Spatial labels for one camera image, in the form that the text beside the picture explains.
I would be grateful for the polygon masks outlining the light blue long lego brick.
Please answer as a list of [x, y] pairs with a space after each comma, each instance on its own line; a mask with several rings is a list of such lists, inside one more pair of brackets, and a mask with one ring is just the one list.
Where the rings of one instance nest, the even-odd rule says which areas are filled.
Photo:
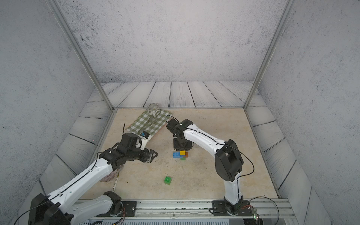
[[182, 158], [182, 155], [180, 154], [180, 152], [173, 152], [172, 157], [173, 158]]

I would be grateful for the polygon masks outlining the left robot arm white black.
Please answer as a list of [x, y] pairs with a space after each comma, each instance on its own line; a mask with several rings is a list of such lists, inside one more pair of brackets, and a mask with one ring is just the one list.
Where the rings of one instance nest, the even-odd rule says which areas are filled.
[[128, 161], [151, 163], [158, 155], [146, 149], [151, 135], [124, 133], [116, 143], [74, 179], [44, 196], [37, 195], [31, 202], [29, 225], [76, 225], [98, 215], [125, 216], [122, 199], [112, 191], [100, 197], [75, 205], [75, 202], [97, 182], [119, 169]]

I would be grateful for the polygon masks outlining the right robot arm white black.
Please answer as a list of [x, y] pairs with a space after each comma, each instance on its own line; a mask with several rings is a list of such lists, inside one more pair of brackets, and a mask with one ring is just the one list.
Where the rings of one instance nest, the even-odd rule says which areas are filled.
[[189, 151], [196, 144], [214, 157], [215, 170], [225, 185], [224, 201], [231, 210], [239, 208], [242, 195], [238, 179], [244, 161], [236, 142], [218, 139], [187, 119], [182, 122], [171, 119], [166, 123], [166, 128], [173, 135], [173, 148], [176, 151]]

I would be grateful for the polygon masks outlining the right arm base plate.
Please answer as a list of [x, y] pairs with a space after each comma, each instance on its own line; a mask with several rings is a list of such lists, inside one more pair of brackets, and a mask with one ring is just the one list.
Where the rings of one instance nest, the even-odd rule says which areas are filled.
[[214, 200], [212, 201], [212, 208], [210, 208], [209, 211], [214, 216], [251, 217], [254, 215], [250, 202], [245, 200], [239, 201], [235, 205], [232, 205], [227, 200]]

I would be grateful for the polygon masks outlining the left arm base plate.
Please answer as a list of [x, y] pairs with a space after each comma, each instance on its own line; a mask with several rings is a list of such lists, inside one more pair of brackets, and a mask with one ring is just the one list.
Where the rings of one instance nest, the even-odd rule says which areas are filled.
[[137, 201], [116, 201], [106, 213], [97, 217], [134, 217], [137, 208]]

